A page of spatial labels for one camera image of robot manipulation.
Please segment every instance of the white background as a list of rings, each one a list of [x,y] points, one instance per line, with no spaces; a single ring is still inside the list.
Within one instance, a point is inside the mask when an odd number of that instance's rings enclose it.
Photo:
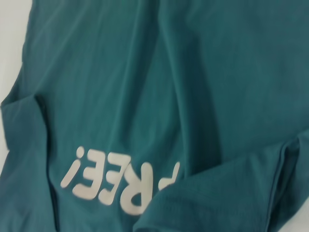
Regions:
[[[21,67],[30,8],[31,0],[0,0],[0,102],[9,93]],[[7,153],[0,116],[0,173]],[[309,232],[309,200],[280,232]]]

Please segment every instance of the white letter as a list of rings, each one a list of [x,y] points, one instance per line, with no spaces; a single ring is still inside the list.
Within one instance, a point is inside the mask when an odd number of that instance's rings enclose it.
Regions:
[[[82,146],[80,146],[76,150],[76,156],[80,159],[83,157],[84,153],[85,153],[85,150]],[[79,170],[80,166],[81,166],[81,161],[79,159],[76,159],[71,165],[70,169],[68,170],[68,173],[64,176],[64,178],[62,179],[60,183],[60,186],[62,188],[65,188],[69,185],[69,183],[72,181],[72,179],[77,174],[77,171]]]
[[[120,166],[120,171],[108,171],[106,173],[106,180],[110,184],[113,184],[114,187],[111,191],[108,191],[107,189],[103,189],[100,194],[98,195],[99,200],[105,204],[105,205],[111,205],[114,201],[114,197],[116,194],[116,191],[119,187],[121,178],[126,170],[126,167],[129,165],[131,161],[131,157],[124,154],[118,154],[111,152],[108,154],[107,161],[111,164]]]
[[[180,163],[177,162],[175,164],[175,167],[174,167],[174,170],[173,170],[172,178],[162,178],[159,181],[158,188],[159,188],[160,191],[162,189],[164,189],[165,187],[175,183],[177,175],[178,175],[179,168],[180,168]]]
[[[104,163],[105,163],[105,153],[102,151],[96,151],[90,149],[88,151],[87,157],[90,161],[96,163],[96,167],[86,167],[84,169],[83,177],[88,180],[92,180],[92,185],[90,187],[83,184],[77,184],[73,188],[73,194],[77,197],[83,198],[85,200],[92,200],[98,194],[104,172]]]
[[[141,180],[137,177],[129,164],[125,171],[125,179],[128,186],[123,190],[120,197],[120,205],[127,214],[140,215],[142,214],[153,196],[153,168],[150,163],[143,163],[141,166]],[[136,206],[132,203],[132,198],[141,194],[141,206]]]

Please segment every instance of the green fabric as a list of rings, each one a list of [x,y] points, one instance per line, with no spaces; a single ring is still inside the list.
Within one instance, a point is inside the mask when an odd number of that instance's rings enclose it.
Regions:
[[[309,196],[308,7],[33,0],[1,107],[0,231],[278,231]],[[130,162],[108,205],[114,153]],[[81,198],[74,188],[95,183],[84,178],[91,157],[103,179]],[[140,213],[121,204],[134,179],[152,188]]]

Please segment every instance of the teal t-shirt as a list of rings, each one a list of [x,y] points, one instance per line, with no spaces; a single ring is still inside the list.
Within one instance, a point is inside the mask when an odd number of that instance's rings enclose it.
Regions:
[[[33,0],[0,231],[278,231],[309,196],[308,7]]]

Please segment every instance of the white surface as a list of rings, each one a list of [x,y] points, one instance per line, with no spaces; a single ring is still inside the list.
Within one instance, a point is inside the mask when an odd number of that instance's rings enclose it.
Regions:
[[[0,0],[0,102],[12,88],[21,67],[31,0]],[[0,117],[0,173],[7,156]]]

